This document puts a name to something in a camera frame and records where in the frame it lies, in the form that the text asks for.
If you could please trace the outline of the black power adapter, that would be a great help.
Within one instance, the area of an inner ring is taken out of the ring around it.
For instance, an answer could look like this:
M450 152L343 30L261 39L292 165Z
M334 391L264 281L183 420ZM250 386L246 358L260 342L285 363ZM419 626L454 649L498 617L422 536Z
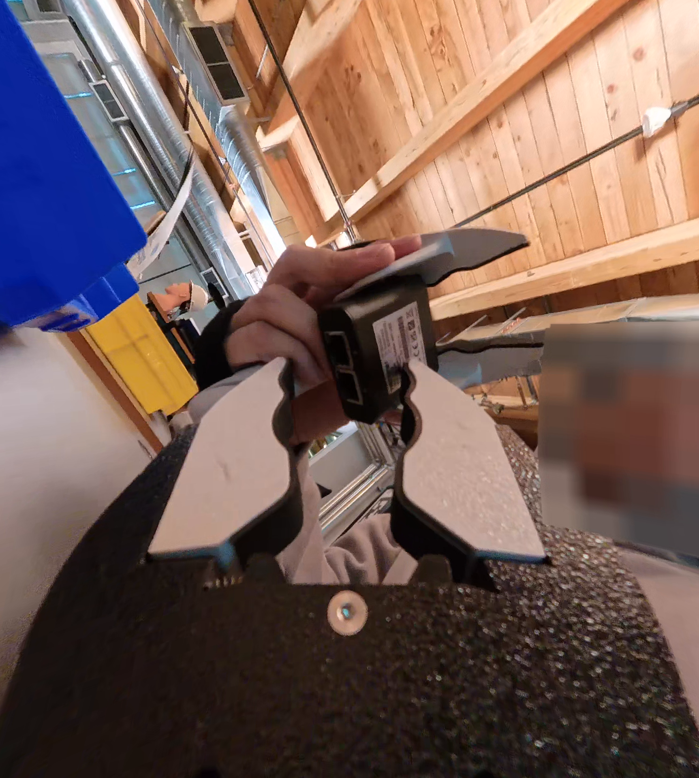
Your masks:
M346 417L373 424L401 398L411 361L439 367L428 288L418 276L386 278L318 314Z

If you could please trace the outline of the mannequin head white helmet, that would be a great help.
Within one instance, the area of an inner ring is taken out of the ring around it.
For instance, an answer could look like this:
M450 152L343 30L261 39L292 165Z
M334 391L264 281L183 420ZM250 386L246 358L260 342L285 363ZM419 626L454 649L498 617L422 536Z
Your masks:
M209 302L206 289L193 282L174 283L160 295L160 305L170 319L201 311Z

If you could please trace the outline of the small metal vent grille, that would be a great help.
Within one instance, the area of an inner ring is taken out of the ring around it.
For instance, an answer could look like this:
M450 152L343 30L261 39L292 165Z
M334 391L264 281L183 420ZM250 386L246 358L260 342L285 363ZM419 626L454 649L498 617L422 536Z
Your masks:
M115 124L128 122L128 115L118 101L113 89L106 80L90 83L92 92L96 95L110 122Z

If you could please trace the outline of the white paper strip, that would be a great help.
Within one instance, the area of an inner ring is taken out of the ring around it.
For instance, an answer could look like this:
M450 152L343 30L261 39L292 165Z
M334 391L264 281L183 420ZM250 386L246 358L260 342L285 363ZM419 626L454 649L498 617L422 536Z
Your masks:
M127 268L130 274L136 279L141 280L145 271L150 265L160 257L163 249L166 247L171 234L177 225L177 221L182 215L182 211L190 197L192 181L195 175L196 155L195 150L191 150L188 156L188 166L185 170L177 197L160 221L151 229L147 230L147 242L136 255L130 259Z

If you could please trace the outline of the silver spiral air duct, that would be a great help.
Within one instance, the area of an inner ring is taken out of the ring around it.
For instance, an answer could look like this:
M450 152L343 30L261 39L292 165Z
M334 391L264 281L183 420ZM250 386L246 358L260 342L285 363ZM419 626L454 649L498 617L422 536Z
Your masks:
M91 73L109 83L128 115L123 130L136 133L152 161L166 206L176 199L188 156L195 150L190 197L175 226L186 247L197 250L195 267L203 276L207 272L216 275L224 299L245 299L257 293L264 271L276 262L285 244L271 213L261 149L244 113L248 102L223 106L190 45L187 24L214 23L201 21L188 2L133 2L137 20L148 22L150 13L154 26L165 25L166 43L176 56L175 64L166 60L168 74L175 78L178 90L190 87L190 93L181 94L188 118L195 120L198 139L206 141L208 155L218 163L222 183L240 200L242 219L261 253L263 268L255 265L222 201L219 184L210 178L181 113L169 101L119 3L61 4L90 54Z

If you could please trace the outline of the person's right hand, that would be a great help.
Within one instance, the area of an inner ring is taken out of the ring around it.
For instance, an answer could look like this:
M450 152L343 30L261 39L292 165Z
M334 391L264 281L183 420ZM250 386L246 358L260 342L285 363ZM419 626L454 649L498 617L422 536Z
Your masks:
M225 342L234 369L289 360L299 394L292 400L295 447L314 442L347 423L318 325L318 313L340 293L422 246L420 236L374 241L334 251L292 246L261 291L233 316Z

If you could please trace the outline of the large metal vent grille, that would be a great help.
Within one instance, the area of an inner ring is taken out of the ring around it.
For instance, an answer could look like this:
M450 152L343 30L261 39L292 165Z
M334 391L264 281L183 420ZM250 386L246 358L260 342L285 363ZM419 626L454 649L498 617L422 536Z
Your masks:
M249 96L215 24L187 24L190 45L223 106L247 103Z

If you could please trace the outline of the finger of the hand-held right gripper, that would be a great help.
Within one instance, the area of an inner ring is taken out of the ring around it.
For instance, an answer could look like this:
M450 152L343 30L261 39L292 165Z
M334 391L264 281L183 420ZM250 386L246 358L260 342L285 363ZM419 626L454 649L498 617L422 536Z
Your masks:
M419 278L433 287L454 273L472 271L529 246L521 233L490 228L443 230L421 240L419 249L362 278L335 300L349 299L393 278Z
M459 340L439 348L437 373L462 391L541 372L543 341Z

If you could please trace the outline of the yellow plastic bin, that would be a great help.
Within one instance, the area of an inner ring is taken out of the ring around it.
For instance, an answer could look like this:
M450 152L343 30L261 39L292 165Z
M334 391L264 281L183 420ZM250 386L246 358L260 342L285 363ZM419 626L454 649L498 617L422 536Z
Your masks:
M130 297L85 331L148 415L173 415L198 394L194 378L139 297Z

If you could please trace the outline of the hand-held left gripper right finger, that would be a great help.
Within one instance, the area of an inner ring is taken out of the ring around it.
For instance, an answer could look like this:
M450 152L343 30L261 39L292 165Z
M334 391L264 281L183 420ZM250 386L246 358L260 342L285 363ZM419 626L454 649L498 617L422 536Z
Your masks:
M417 361L404 367L402 390L394 540L417 562L446 559L460 584L478 583L489 561L545 563L539 530L485 410Z

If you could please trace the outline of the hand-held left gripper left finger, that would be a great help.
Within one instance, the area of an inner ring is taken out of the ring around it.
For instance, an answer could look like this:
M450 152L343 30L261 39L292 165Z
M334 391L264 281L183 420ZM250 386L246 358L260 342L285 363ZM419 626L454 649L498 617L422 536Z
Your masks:
M242 564L279 555L303 526L287 359L243 370L199 397L195 437L154 530L151 560Z

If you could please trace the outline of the black conduit pipe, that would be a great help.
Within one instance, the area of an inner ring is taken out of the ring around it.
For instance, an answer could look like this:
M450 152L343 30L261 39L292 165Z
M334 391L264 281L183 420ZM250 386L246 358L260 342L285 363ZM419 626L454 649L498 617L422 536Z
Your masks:
M333 177L331 175L331 171L328 169L328 166L325 162L325 159L321 153L321 150L316 143L316 139L311 131L311 128L306 120L306 115L304 111L302 110L302 107L300 106L300 103L297 99L296 92L293 89L292 84L290 83L289 77L286 73L286 69L284 64L282 63L282 59L278 56L277 50L276 50L276 44L274 40L271 38L271 35L269 34L267 27L265 25L265 21L263 19L263 16L261 15L256 2L255 1L248 1L250 8L252 10L252 13L254 14L254 17L257 21L257 24L260 27L261 33L265 39L265 43L267 46L267 49L271 55L271 58L273 59L274 63L276 64L276 68L280 77L280 80L282 81L284 88L286 90L286 93L288 95L289 102L292 103L293 110L295 111L296 117L297 117L297 123L299 123L306 135L306 138L308 139L310 146L312 150L314 151L314 155L316 157L316 160L319 163L319 166L322 170L322 173L325 176L325 179L327 181L327 184L329 188L331 189L331 193L334 197L334 200L336 202L336 205L338 207L338 214L340 215L342 222L343 222L343 228L339 230L340 233L345 233L347 238L350 241L351 245L357 244L359 245L359 236L356 232L354 223L352 219L348 216L348 213L346 212L346 209L344 207L344 198L339 193L337 186L335 185L335 181L333 180Z
M673 111L672 119L666 124L666 126L659 132L661 133L669 124L674 123L677 119L679 119L684 113L692 110L694 107L697 107L699 105L699 93L689 97L686 100L680 100L675 103L673 103L669 108ZM549 183L555 181L556 179L565 176L578 168L582 167L583 165L588 164L589 162L592 162L594 160L597 160L599 157L603 156L605 153L609 151L616 150L619 146L626 144L627 142L630 142L632 140L635 140L637 138L645 139L642 135L642 127L641 124L636 126L635 128L631 129L630 131L627 131L626 133L618 136L616 139L613 139L604 145L599 146L597 149L587 152L583 154L582 156L578 157L576 160L573 160L569 162L566 165L563 165L562 167L556 168L553 172L548 173L542 177L540 177L538 180L535 180L533 183L527 184L521 189L518 189L514 191L511 194L506 195L504 198L501 198L500 200L497 200L490 205L487 205L486 207L478 210L477 212L471 214L470 216L467 216L460 221L456 222L453 225L453 228L459 229L468 226L469 224L488 216L489 214L493 213L494 211L509 205L513 203L515 200L518 200L519 198L529 195L533 191L544 187L548 185Z

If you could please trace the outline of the blue plastic bin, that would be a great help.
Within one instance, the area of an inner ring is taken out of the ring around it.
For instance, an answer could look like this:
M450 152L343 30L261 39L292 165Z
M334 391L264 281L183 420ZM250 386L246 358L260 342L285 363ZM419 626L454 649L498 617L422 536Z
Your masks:
M139 291L146 235L19 21L0 2L0 327L69 332Z

